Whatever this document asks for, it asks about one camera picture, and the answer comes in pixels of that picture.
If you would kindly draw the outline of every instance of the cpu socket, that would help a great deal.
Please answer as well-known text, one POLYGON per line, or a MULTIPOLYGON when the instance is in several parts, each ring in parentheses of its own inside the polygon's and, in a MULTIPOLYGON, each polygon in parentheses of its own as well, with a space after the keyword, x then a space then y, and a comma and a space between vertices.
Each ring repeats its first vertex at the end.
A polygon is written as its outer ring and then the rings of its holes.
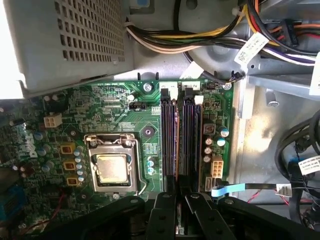
POLYGON ((90 134, 84 142, 95 192, 138 192, 139 142, 133 134, 90 134))

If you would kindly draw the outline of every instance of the power supply vent grille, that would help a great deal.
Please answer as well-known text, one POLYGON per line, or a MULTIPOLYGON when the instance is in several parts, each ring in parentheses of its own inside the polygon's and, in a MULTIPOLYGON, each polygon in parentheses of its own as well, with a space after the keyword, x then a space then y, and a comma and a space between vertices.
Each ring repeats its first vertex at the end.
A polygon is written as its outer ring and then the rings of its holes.
POLYGON ((62 55, 67 61, 125 61, 119 0, 55 0, 62 55))

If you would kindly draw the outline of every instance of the green circuit board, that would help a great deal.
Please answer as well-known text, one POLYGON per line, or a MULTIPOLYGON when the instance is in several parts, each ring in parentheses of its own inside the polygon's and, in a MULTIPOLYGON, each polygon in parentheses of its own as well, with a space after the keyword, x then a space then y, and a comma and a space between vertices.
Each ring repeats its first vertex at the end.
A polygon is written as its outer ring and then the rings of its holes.
MULTIPOLYGON (((146 188, 141 197, 148 199, 150 192, 163 191, 162 176, 162 137, 160 86, 163 81, 149 81, 152 90, 144 90, 145 81, 96 82, 69 88, 53 95, 34 97, 23 102, 14 102, 14 108, 0 113, 0 167, 20 166, 32 162, 34 173, 21 178, 21 185, 27 197, 24 207, 26 226, 47 220, 53 214, 59 200, 58 188, 68 188, 69 197, 64 202, 54 221, 65 222, 78 218, 115 201, 110 192, 96 192, 93 188, 93 176, 84 142, 87 134, 133 134, 138 140, 139 169, 146 188), (135 101, 146 103, 146 109, 129 109, 128 96, 134 95, 135 101), (55 128, 46 128, 44 117, 50 113, 61 113, 62 124, 55 128), (10 126, 10 121, 24 119, 25 123, 10 126), (152 128, 151 137, 144 131, 152 128), (36 133, 44 133, 41 140, 35 138, 36 133), (72 150, 81 147, 83 160, 82 171, 84 181, 77 186, 70 186, 68 178, 77 175, 77 169, 66 169, 64 163, 73 161, 73 154, 64 154, 62 147, 72 150), (154 165, 148 165, 152 158, 154 165), (43 166, 49 164, 44 172, 43 166)), ((194 80, 172 80, 178 82, 179 94, 186 83, 194 80)), ((221 85, 197 80, 199 89, 196 94, 203 96, 203 119, 217 126, 231 128, 233 114, 233 89, 224 90, 221 85)), ((228 175, 230 145, 226 138, 224 147, 215 143, 211 146, 215 155, 224 161, 223 176, 228 175)), ((210 166, 202 164, 200 171, 205 176, 210 166)), ((141 190, 144 184, 138 183, 141 190)), ((136 192, 125 192, 120 197, 133 195, 136 192)))

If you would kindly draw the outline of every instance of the motherboard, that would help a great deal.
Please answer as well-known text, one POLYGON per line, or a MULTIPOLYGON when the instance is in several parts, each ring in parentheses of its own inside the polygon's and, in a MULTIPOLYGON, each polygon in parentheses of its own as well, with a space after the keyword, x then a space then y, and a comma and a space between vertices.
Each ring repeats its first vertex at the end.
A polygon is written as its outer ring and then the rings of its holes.
POLYGON ((23 212, 23 232, 124 196, 147 200, 165 176, 209 192, 228 176, 232 103, 231 84, 205 79, 95 82, 2 103, 0 170, 12 185, 1 189, 1 222, 23 212))

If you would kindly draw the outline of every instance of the white label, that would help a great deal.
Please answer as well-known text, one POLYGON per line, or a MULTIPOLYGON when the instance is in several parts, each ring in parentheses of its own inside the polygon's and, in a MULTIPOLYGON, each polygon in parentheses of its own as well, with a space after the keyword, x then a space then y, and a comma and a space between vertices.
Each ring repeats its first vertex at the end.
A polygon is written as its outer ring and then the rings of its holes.
POLYGON ((178 99, 178 82, 177 81, 161 81, 159 82, 160 91, 161 89, 168 89, 171 99, 178 99))
POLYGON ((199 81, 183 81, 181 83, 181 88, 184 91, 186 88, 192 88, 194 91, 200 91, 199 81))
POLYGON ((196 62, 191 62, 188 68, 182 73, 180 79, 198 79, 204 72, 196 62))
POLYGON ((26 140, 26 149, 29 151, 30 158, 37 158, 38 154, 36 152, 34 136, 30 133, 25 136, 26 140))
POLYGON ((309 95, 320 95, 320 52, 315 59, 309 95))
POLYGON ((256 32, 238 51, 234 61, 242 66, 247 66, 268 42, 269 40, 264 35, 260 32, 256 32))
POLYGON ((299 162, 302 175, 312 174, 320 171, 320 156, 314 156, 299 162))
POLYGON ((292 197, 292 188, 291 184, 277 184, 276 185, 276 195, 284 196, 284 197, 292 197))

